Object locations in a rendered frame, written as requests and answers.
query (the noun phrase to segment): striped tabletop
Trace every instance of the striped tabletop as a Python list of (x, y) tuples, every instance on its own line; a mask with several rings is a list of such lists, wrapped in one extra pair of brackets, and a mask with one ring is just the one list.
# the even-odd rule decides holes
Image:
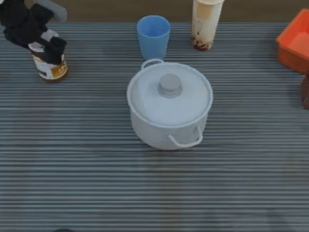
[(137, 139), (126, 87), (134, 24), (51, 24), (68, 78), (46, 84), (0, 38), (0, 231), (307, 232), (309, 111), (303, 75), (277, 62), (286, 24), (221, 24), (211, 51), (172, 24), (166, 61), (209, 79), (201, 145), (159, 152)]

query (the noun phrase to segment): white handle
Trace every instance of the white handle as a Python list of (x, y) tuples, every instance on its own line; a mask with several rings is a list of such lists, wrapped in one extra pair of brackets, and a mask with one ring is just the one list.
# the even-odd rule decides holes
[(164, 63), (164, 61), (161, 59), (149, 59), (141, 65), (140, 69), (143, 70), (150, 63)]
[(172, 136), (171, 134), (169, 135), (169, 139), (178, 147), (178, 148), (189, 148), (189, 147), (193, 147), (196, 146), (198, 144), (200, 144), (203, 141), (203, 133), (201, 131), (201, 129), (199, 127), (196, 128), (197, 132), (198, 132), (198, 140), (196, 140), (193, 143), (190, 144), (180, 144), (176, 141), (176, 139), (174, 138), (174, 136)]

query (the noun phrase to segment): white pot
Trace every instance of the white pot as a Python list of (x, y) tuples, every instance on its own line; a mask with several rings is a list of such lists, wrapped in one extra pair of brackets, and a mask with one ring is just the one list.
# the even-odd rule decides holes
[(202, 142), (213, 93), (196, 69), (151, 59), (132, 78), (127, 101), (132, 127), (142, 141), (157, 149), (177, 150)]

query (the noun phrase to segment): orange container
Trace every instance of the orange container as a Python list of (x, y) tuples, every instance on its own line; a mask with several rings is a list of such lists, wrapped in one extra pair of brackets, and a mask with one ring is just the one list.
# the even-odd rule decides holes
[(299, 73), (309, 71), (309, 9), (303, 9), (277, 38), (279, 62)]

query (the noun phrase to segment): gray knob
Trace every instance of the gray knob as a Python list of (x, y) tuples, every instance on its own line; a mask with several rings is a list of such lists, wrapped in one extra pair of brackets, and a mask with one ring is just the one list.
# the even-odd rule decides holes
[(182, 93), (183, 87), (179, 76), (175, 74), (165, 74), (161, 77), (158, 91), (162, 97), (176, 98)]

